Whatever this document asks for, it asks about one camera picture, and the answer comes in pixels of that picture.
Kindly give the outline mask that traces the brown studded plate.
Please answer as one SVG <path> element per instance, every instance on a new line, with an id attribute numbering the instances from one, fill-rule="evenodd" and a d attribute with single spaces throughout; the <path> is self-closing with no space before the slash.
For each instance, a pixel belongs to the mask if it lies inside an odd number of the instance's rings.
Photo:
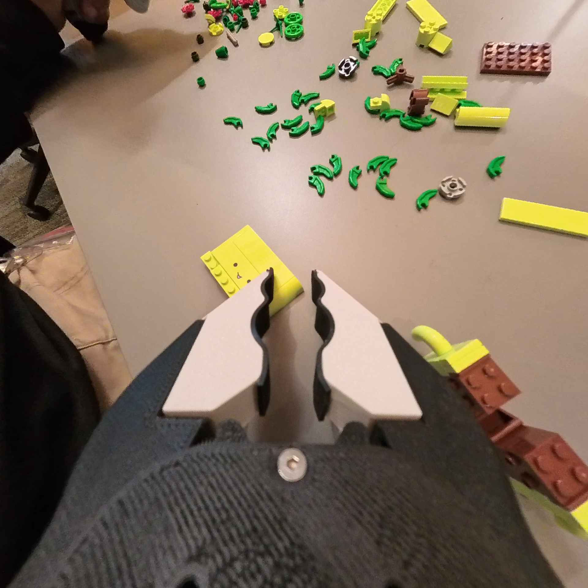
<path id="1" fill-rule="evenodd" d="M 480 74 L 547 77 L 551 71 L 550 42 L 486 42 L 481 50 Z"/>

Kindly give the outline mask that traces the person's left forearm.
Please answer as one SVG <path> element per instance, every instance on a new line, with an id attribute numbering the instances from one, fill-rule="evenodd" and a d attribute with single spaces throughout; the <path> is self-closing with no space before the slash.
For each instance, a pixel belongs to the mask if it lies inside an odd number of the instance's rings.
<path id="1" fill-rule="evenodd" d="M 60 1 L 1 1 L 1 163 L 26 143 L 27 114 L 62 64 Z"/>

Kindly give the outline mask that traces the person's black jacket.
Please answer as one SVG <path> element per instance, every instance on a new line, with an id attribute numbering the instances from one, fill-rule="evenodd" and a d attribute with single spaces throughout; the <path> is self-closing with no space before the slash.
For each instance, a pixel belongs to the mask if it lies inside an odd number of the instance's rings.
<path id="1" fill-rule="evenodd" d="M 99 421 L 82 355 L 1 274 L 1 587 L 40 540 Z"/>

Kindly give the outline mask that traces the black chair base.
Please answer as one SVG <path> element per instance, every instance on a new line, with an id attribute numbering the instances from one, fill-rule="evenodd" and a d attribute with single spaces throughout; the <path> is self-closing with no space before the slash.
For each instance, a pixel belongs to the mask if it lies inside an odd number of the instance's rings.
<path id="1" fill-rule="evenodd" d="M 33 165 L 31 176 L 24 196 L 27 214 L 34 220 L 44 222 L 52 212 L 36 203 L 36 199 L 47 180 L 50 168 L 45 153 L 38 142 L 29 142 L 21 148 L 21 157 Z"/>

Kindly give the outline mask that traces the wide lime flat tile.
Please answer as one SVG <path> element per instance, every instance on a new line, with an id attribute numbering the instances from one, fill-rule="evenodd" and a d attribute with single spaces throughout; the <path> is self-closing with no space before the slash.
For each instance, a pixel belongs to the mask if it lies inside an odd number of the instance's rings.
<path id="1" fill-rule="evenodd" d="M 419 20 L 420 23 L 433 23 L 439 29 L 443 29 L 447 26 L 447 20 L 443 17 L 440 12 L 436 10 L 429 1 L 425 0 L 413 0 L 406 3 L 406 7 L 409 12 Z"/>

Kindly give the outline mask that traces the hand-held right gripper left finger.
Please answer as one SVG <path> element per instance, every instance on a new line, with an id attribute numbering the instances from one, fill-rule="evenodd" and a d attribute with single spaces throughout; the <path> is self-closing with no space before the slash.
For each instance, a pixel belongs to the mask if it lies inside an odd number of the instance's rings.
<path id="1" fill-rule="evenodd" d="M 268 348 L 274 271 L 264 271 L 208 313 L 162 407 L 166 417 L 246 426 L 270 401 Z"/>

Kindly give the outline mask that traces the brown and lime brick assembly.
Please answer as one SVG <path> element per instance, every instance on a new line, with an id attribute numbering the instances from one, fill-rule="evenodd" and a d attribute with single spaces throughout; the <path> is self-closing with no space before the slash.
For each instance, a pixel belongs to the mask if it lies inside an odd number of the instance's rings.
<path id="1" fill-rule="evenodd" d="M 566 531 L 587 539 L 587 465 L 557 433 L 504 409 L 520 389 L 478 339 L 450 343 L 428 326 L 412 330 L 424 359 L 446 379 L 495 446 L 514 489 L 541 504 Z"/>

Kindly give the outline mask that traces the pile of small flower pieces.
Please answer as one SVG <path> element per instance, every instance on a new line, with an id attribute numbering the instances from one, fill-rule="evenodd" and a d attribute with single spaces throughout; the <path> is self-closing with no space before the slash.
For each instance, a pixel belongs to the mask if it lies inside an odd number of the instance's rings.
<path id="1" fill-rule="evenodd" d="M 181 11 L 185 18 L 195 15 L 196 4 L 202 4 L 209 33 L 219 36 L 247 28 L 249 21 L 258 17 L 265 1 L 183 1 Z"/>

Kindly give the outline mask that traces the long lime flat tile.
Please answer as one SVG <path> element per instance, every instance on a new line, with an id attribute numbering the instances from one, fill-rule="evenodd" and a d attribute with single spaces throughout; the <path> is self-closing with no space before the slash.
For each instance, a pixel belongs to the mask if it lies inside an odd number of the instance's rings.
<path id="1" fill-rule="evenodd" d="M 499 221 L 587 238 L 587 212 L 503 198 Z"/>

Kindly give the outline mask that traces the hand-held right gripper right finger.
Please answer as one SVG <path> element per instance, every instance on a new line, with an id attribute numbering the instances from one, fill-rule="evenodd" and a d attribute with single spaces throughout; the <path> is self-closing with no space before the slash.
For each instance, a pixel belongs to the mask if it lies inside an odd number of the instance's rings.
<path id="1" fill-rule="evenodd" d="M 349 423 L 421 422 L 423 413 L 382 322 L 323 271 L 312 271 L 315 331 L 321 338 L 313 406 L 333 438 Z"/>

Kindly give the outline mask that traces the lime curved brick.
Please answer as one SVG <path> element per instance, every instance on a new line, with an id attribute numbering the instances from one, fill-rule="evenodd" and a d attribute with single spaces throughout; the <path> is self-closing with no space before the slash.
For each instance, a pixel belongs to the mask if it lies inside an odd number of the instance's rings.
<path id="1" fill-rule="evenodd" d="M 454 125 L 467 128 L 503 128 L 509 120 L 508 107 L 467 107 L 456 109 Z"/>

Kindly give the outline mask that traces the clear plastic bag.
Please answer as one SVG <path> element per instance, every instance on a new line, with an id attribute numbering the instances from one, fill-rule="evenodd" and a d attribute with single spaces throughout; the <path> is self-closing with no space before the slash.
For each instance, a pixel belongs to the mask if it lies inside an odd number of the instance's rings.
<path id="1" fill-rule="evenodd" d="M 53 231 L 36 236 L 20 246 L 11 248 L 1 254 L 1 272 L 10 273 L 15 268 L 25 265 L 54 250 L 70 245 L 76 237 L 75 229 L 71 224 L 63 225 Z"/>

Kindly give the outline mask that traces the scatter of green leaf pieces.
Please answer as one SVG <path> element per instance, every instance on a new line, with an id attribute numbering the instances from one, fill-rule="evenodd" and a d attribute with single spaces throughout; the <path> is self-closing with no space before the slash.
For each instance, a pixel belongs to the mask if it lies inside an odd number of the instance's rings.
<path id="1" fill-rule="evenodd" d="M 358 49 L 368 48 L 368 45 L 371 47 L 374 42 L 370 42 L 367 45 L 362 40 L 359 43 Z M 374 66 L 372 68 L 373 73 L 394 73 L 398 66 L 403 65 L 403 59 L 399 58 L 393 62 L 388 70 L 386 68 L 382 69 L 380 66 Z M 331 64 L 328 69 L 320 74 L 320 79 L 326 79 L 334 74 L 336 67 L 334 64 Z M 306 103 L 308 100 L 313 98 L 318 98 L 319 93 L 307 93 L 301 94 L 298 90 L 296 90 L 292 94 L 293 105 L 298 107 L 303 102 Z M 422 117 L 411 117 L 408 116 L 407 113 L 401 109 L 392 109 L 381 114 L 372 114 L 369 108 L 371 97 L 367 97 L 364 101 L 364 106 L 368 114 L 371 115 L 378 115 L 379 119 L 381 120 L 389 120 L 393 118 L 397 118 L 399 124 L 402 128 L 408 130 L 421 130 L 424 127 L 431 126 L 436 122 L 436 117 L 432 116 L 431 114 Z M 460 99 L 459 107 L 467 106 L 467 107 L 481 107 L 475 101 L 467 100 L 467 99 Z M 276 105 L 269 104 L 267 107 L 255 107 L 256 110 L 262 113 L 272 113 L 276 110 Z M 309 112 L 313 113 L 313 106 L 309 107 Z M 265 136 L 254 136 L 251 138 L 251 142 L 254 145 L 258 145 L 262 151 L 269 151 L 271 142 L 276 139 L 277 131 L 282 128 L 283 130 L 287 130 L 289 136 L 291 138 L 297 138 L 299 136 L 304 135 L 306 132 L 310 132 L 313 136 L 318 134 L 322 131 L 325 123 L 325 118 L 320 116 L 314 125 L 310 125 L 309 121 L 303 122 L 302 115 L 297 116 L 295 119 L 286 119 L 282 123 L 275 122 L 271 126 L 269 126 L 268 130 L 266 131 Z M 233 125 L 235 129 L 244 128 L 242 120 L 239 117 L 229 116 L 225 117 L 224 119 L 225 124 Z M 489 165 L 487 166 L 486 173 L 491 178 L 495 178 L 502 173 L 502 165 L 505 161 L 505 156 L 498 156 L 490 161 Z M 391 158 L 386 155 L 381 155 L 372 158 L 366 167 L 367 172 L 378 172 L 378 179 L 376 181 L 376 190 L 380 195 L 387 199 L 393 199 L 395 193 L 389 188 L 387 181 L 390 175 L 390 171 L 394 165 L 398 162 L 397 158 Z M 342 159 L 337 154 L 332 154 L 329 159 L 329 164 L 331 165 L 332 169 L 324 166 L 324 165 L 313 165 L 311 166 L 311 174 L 308 177 L 308 184 L 311 187 L 314 187 L 317 190 L 319 196 L 323 196 L 325 193 L 325 184 L 320 177 L 326 178 L 328 180 L 333 180 L 335 176 L 340 175 L 342 172 Z M 358 179 L 362 175 L 362 169 L 360 166 L 354 166 L 349 171 L 349 185 L 351 188 L 356 189 L 358 187 Z M 424 191 L 422 194 L 418 196 L 416 199 L 416 208 L 417 210 L 422 210 L 423 208 L 426 209 L 429 205 L 429 202 L 432 197 L 436 196 L 438 193 L 438 188 L 436 189 L 429 189 Z"/>

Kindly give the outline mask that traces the lime round brick with tile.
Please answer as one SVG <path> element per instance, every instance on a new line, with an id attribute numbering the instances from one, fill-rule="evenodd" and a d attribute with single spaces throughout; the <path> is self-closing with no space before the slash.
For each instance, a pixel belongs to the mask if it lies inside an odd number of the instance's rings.
<path id="1" fill-rule="evenodd" d="M 438 55 L 447 54 L 453 46 L 452 38 L 440 32 L 440 26 L 434 22 L 420 23 L 416 38 L 419 48 L 428 48 Z"/>

